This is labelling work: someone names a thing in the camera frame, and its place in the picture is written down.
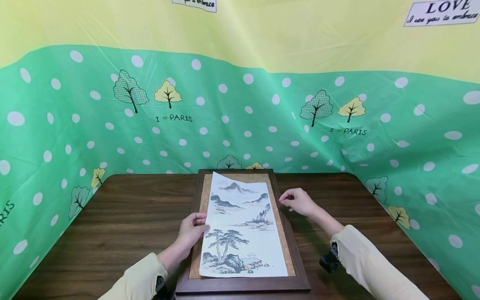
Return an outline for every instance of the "landscape painting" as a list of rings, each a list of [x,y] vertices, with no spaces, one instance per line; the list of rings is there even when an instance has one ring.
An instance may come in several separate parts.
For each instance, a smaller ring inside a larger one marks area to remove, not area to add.
[[[212,175],[200,275],[287,276],[265,182],[244,183]]]

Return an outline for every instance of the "white label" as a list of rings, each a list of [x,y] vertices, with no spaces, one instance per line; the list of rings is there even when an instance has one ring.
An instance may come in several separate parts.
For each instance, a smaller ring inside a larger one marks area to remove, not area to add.
[[[475,23],[480,0],[440,0],[414,2],[404,27]]]
[[[172,3],[201,8],[207,12],[216,12],[216,0],[172,0]]]

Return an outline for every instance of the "yellow tree print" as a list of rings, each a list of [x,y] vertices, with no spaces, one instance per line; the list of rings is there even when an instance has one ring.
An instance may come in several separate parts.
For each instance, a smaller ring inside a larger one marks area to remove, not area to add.
[[[172,102],[180,102],[181,95],[170,81],[165,80],[155,92],[154,99],[158,102],[168,102],[168,107],[172,108]]]
[[[402,225],[405,229],[410,230],[410,219],[405,208],[389,205],[387,211],[395,222]]]
[[[363,101],[359,97],[355,97],[338,110],[340,116],[348,117],[347,123],[350,123],[350,118],[361,116],[365,114],[365,107]]]

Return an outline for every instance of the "beige sleeve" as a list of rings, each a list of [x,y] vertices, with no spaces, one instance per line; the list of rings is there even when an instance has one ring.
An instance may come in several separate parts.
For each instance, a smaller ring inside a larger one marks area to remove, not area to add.
[[[156,294],[157,276],[167,279],[167,271],[150,253],[128,268],[123,276],[99,300],[151,300]]]
[[[428,298],[352,225],[332,237],[345,270],[377,300]]]

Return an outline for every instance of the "cartoon tree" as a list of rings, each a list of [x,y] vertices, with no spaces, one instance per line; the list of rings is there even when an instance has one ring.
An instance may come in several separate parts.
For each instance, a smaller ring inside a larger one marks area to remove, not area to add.
[[[361,116],[365,114],[365,107],[363,107],[363,101],[360,97],[355,97],[346,103],[344,106],[338,109],[340,116],[348,117],[347,123],[350,123],[350,118]]]
[[[225,249],[223,251],[223,255],[221,259],[218,260],[218,264],[222,264],[225,261],[225,257],[227,256],[227,251],[228,247],[232,247],[233,249],[238,250],[238,244],[248,244],[250,241],[242,239],[243,235],[236,231],[236,230],[228,230],[226,233],[224,233],[219,239],[220,245],[225,246]]]
[[[385,204],[387,201],[387,181],[388,177],[383,176],[368,178],[364,183],[367,190],[382,204]]]
[[[263,169],[264,167],[262,167],[262,165],[260,165],[258,162],[254,163],[253,165],[251,166],[248,166],[246,167],[245,169]]]
[[[170,81],[165,80],[155,92],[154,99],[158,102],[168,102],[168,107],[172,108],[172,102],[180,102],[181,95]]]
[[[93,177],[92,177],[92,188],[96,187],[99,183],[103,184],[102,177],[105,175],[105,169],[96,168],[93,170]]]
[[[147,93],[138,86],[135,78],[130,77],[127,71],[120,70],[119,75],[113,87],[113,95],[122,102],[132,103],[135,113],[138,114],[137,105],[142,105],[149,101]]]
[[[410,230],[410,219],[405,208],[389,205],[387,211],[395,222],[405,227],[405,229]]]
[[[72,189],[72,200],[70,202],[68,218],[72,219],[81,209],[83,209],[89,193],[90,190],[86,186],[77,186]]]
[[[212,248],[213,246],[216,246],[216,254],[217,254],[218,259],[220,259],[220,241],[219,241],[219,239],[224,234],[225,233],[223,231],[221,231],[220,229],[214,229],[212,232],[209,232],[205,237],[206,239],[211,238],[211,237],[215,237],[215,241],[213,243],[211,243],[210,246],[208,246],[208,247]]]
[[[221,159],[216,165],[217,169],[241,169],[239,161],[229,154],[224,159]]]
[[[300,111],[302,119],[312,119],[312,127],[315,119],[325,118],[332,114],[333,105],[330,104],[330,96],[325,90],[320,90],[315,97],[308,101]]]

